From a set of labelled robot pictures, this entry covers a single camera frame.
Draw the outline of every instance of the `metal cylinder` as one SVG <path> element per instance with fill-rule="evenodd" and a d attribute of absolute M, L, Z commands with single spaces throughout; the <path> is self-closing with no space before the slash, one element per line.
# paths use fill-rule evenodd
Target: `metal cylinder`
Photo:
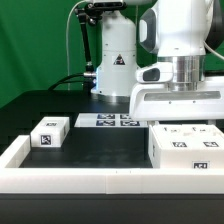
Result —
<path fill-rule="evenodd" d="M 204 56 L 163 57 L 160 62 L 173 64 L 173 79 L 168 84 L 170 91 L 192 91 L 197 83 L 204 81 Z"/>

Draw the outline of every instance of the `white block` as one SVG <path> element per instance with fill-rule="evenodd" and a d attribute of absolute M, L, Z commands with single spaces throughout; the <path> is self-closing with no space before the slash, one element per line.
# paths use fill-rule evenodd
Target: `white block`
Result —
<path fill-rule="evenodd" d="M 69 129 L 69 117 L 44 117 L 31 132 L 31 145 L 61 147 Z"/>
<path fill-rule="evenodd" d="M 224 168 L 224 137 L 214 125 L 150 126 L 154 168 Z"/>
<path fill-rule="evenodd" d="M 18 168 L 30 152 L 30 136 L 20 135 L 0 157 L 0 168 Z"/>

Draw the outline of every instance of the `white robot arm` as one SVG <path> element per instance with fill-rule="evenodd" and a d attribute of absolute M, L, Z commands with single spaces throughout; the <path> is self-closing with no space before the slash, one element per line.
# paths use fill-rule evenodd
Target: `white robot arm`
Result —
<path fill-rule="evenodd" d="M 218 47 L 224 39 L 223 24 L 219 0 L 158 0 L 143 15 L 141 44 L 158 59 L 136 72 L 132 119 L 224 118 L 224 79 L 204 76 L 205 42 Z"/>

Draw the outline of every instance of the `black cable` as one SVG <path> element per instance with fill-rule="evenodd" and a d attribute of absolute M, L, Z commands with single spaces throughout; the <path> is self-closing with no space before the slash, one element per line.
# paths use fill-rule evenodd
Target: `black cable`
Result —
<path fill-rule="evenodd" d="M 74 75 L 69 75 L 69 76 L 66 76 L 62 79 L 60 79 L 58 82 L 56 82 L 55 84 L 53 84 L 52 86 L 50 86 L 48 88 L 48 90 L 53 90 L 55 87 L 57 87 L 58 85 L 64 83 L 66 80 L 69 80 L 69 79 L 72 79 L 72 78 L 76 78 L 76 77 L 83 77 L 83 73 L 77 73 L 77 74 L 74 74 Z"/>
<path fill-rule="evenodd" d="M 90 81 L 64 81 L 64 82 L 57 82 L 54 85 L 52 85 L 50 88 L 48 88 L 49 91 L 54 90 L 57 86 L 61 84 L 68 84 L 68 83 L 91 83 Z"/>

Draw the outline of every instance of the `black panel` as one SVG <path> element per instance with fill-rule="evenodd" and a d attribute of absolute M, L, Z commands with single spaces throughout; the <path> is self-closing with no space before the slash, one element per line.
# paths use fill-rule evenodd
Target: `black panel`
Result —
<path fill-rule="evenodd" d="M 152 9 L 148 9 L 141 20 L 147 24 L 147 38 L 143 42 L 140 42 L 142 47 L 151 52 L 156 46 L 156 15 Z"/>
<path fill-rule="evenodd" d="M 224 13 L 220 0 L 214 0 L 214 11 L 211 30 L 206 39 L 206 43 L 212 49 L 216 49 L 224 40 Z"/>
<path fill-rule="evenodd" d="M 153 68 L 143 73 L 143 80 L 145 82 L 157 82 L 159 79 L 160 71 L 158 68 Z"/>

